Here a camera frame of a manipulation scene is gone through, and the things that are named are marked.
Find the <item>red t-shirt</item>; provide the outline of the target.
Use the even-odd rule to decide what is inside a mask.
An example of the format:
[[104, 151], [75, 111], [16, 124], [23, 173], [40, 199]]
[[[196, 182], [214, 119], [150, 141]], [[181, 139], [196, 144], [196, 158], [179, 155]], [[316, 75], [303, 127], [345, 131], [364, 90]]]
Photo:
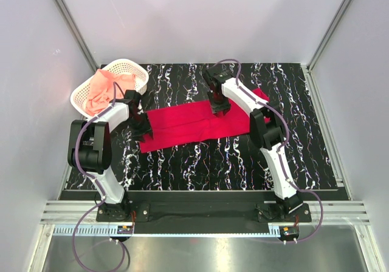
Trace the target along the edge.
[[249, 133], [249, 116], [233, 101], [224, 115], [214, 115], [208, 100], [147, 112], [153, 138], [140, 143], [142, 153], [187, 143]]

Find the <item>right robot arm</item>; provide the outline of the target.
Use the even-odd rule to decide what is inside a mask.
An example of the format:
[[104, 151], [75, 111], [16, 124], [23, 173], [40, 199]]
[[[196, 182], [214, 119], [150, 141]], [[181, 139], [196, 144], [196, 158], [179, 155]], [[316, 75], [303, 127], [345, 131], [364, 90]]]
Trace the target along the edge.
[[202, 77], [209, 87], [207, 92], [212, 112], [226, 114], [234, 102], [249, 118], [249, 137], [266, 159], [276, 196], [276, 214], [290, 221], [298, 213], [303, 201], [289, 169], [285, 145], [289, 131], [282, 115], [265, 99], [247, 88], [231, 72], [205, 69]]

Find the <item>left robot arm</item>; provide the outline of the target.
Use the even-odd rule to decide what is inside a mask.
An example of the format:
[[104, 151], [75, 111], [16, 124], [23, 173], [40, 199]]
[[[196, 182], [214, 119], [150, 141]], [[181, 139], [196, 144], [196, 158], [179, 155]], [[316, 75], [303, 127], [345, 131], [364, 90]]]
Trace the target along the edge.
[[127, 90], [123, 98], [113, 99], [91, 119], [71, 123], [68, 164], [93, 183], [102, 202], [110, 206], [110, 214], [119, 221], [131, 215], [131, 206], [124, 187], [116, 179], [111, 167], [111, 132], [125, 123], [135, 141], [144, 142], [146, 137], [153, 136], [147, 114], [139, 109], [141, 97], [135, 90]]

